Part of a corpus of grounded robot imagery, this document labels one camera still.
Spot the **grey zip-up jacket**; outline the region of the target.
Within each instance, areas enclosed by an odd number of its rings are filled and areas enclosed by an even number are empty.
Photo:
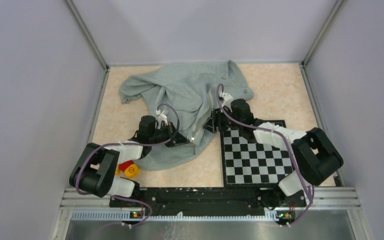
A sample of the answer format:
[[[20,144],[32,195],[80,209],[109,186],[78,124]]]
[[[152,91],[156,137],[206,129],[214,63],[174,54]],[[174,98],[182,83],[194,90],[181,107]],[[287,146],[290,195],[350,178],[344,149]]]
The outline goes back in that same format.
[[[243,73],[229,60],[216,63],[177,63],[146,74],[129,76],[119,87],[123,104],[143,98],[152,115],[160,103],[172,106],[180,120],[179,133],[190,143],[153,147],[144,158],[135,161],[145,171],[161,171],[186,164],[199,156],[214,138],[203,128],[216,101],[218,84],[234,99],[254,97]]]

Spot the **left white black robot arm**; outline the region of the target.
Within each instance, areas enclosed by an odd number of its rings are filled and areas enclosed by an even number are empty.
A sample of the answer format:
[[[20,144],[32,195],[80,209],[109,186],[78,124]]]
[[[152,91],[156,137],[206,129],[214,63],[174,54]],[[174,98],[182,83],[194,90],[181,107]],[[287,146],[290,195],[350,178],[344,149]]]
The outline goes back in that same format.
[[[69,184],[83,195],[121,196],[127,206],[134,207],[141,198],[132,180],[140,170],[134,161],[149,156],[156,147],[172,148],[189,142],[164,114],[145,115],[133,137],[125,142],[88,143],[71,172]]]

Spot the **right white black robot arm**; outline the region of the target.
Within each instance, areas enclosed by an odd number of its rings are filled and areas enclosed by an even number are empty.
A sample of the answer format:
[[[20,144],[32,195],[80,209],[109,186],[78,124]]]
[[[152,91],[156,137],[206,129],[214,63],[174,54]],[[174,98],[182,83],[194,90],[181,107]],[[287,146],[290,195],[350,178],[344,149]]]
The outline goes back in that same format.
[[[344,163],[322,129],[256,118],[244,99],[223,102],[204,128],[220,133],[224,186],[258,188],[268,209],[311,205],[315,187]]]

